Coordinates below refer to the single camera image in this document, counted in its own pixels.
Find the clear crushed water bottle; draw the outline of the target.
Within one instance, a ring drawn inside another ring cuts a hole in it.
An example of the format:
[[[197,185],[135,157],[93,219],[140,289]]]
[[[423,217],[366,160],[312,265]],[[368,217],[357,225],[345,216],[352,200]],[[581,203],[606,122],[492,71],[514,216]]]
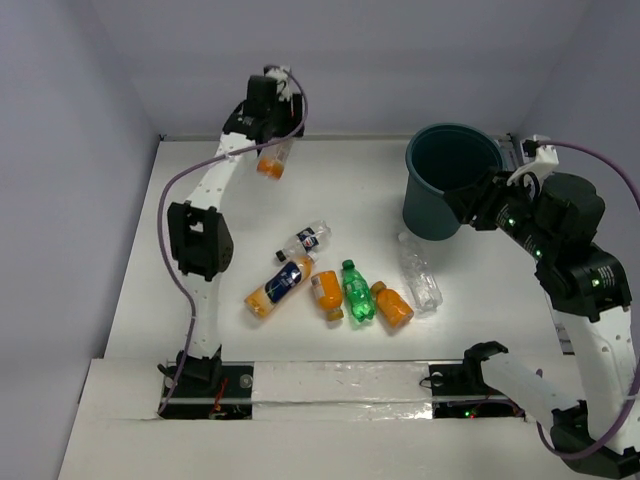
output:
[[[398,235],[399,264],[405,282],[420,312],[436,311],[443,302],[421,244],[409,233]]]

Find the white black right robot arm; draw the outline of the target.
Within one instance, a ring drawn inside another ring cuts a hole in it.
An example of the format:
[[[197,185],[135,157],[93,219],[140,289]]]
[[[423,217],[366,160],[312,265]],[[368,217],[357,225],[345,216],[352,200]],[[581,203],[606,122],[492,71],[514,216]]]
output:
[[[460,223],[500,229],[535,260],[584,396],[562,393],[496,341],[466,350],[460,379],[470,391],[495,390],[523,408],[543,445],[571,470],[623,479],[639,471],[639,361],[625,270],[593,241],[605,203],[579,176],[555,173],[532,182],[528,190],[506,172],[489,172],[444,199]]]

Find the orange label tea bottle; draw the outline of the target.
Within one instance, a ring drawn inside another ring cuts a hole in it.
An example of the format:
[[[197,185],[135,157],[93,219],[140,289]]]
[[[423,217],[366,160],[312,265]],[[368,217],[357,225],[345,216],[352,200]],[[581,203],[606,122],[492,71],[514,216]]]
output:
[[[284,173],[286,162],[294,143],[294,139],[289,139],[263,149],[256,171],[268,178],[279,180]]]

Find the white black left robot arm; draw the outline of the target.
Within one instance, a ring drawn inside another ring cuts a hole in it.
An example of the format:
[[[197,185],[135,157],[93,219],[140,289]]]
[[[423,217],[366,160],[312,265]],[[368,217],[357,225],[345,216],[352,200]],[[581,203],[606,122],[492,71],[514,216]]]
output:
[[[232,111],[214,157],[200,163],[204,176],[181,202],[160,201],[157,233],[161,254],[186,296],[190,320],[185,347],[167,377],[186,379],[201,395],[215,392],[221,370],[215,358],[220,280],[229,267],[234,243],[222,207],[228,187],[256,165],[262,151],[302,136],[306,97],[287,66],[267,65],[249,78],[246,97]]]

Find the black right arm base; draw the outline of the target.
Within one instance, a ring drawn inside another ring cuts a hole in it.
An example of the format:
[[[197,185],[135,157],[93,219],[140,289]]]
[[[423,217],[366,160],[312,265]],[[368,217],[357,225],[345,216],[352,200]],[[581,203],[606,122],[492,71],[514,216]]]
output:
[[[525,418],[513,400],[484,383],[481,364],[491,356],[507,353],[496,341],[478,343],[459,362],[432,364],[419,386],[432,395],[435,419]]]

